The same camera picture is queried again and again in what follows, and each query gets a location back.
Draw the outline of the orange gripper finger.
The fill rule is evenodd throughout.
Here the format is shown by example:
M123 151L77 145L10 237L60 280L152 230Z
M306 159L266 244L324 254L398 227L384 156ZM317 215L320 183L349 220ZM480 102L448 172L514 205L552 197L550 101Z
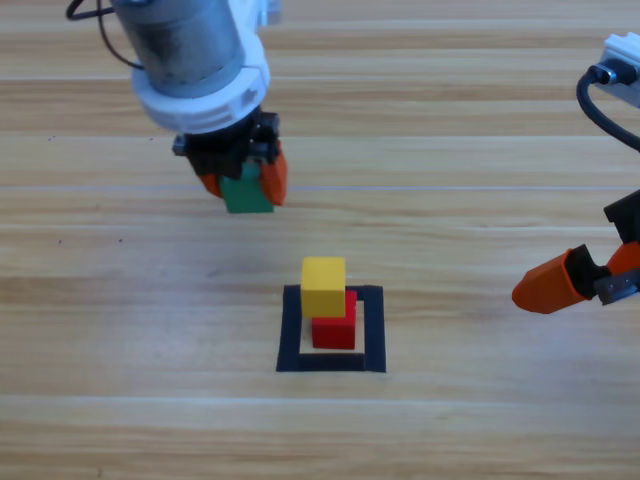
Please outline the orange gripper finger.
M283 206L287 195L288 164L283 151L272 163L261 165L260 183L265 197L275 206Z
M203 186L205 187L205 189L212 194L213 196L223 199L224 195L222 193L221 187L220 187L220 180L219 177L215 174L205 174L205 175L199 175L198 176L199 180L201 181L201 183L203 184Z
M609 276L585 245L529 270L512 291L514 304L528 312L551 314L595 295L595 282Z
M640 244L624 243L611 256L607 268L612 275L621 275L640 268Z

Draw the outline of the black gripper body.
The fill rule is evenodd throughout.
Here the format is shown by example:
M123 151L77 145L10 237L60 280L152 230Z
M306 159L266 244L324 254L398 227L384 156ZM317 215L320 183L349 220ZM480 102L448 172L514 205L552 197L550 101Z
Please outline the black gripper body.
M185 157L197 176L240 178L248 161L274 164L280 154L280 117L253 110L231 126L205 134L179 134L172 150Z
M604 208L607 220L612 223L624 243L639 243L639 191ZM621 275L608 275L594 284L596 294L603 305L609 305L639 293L639 269Z

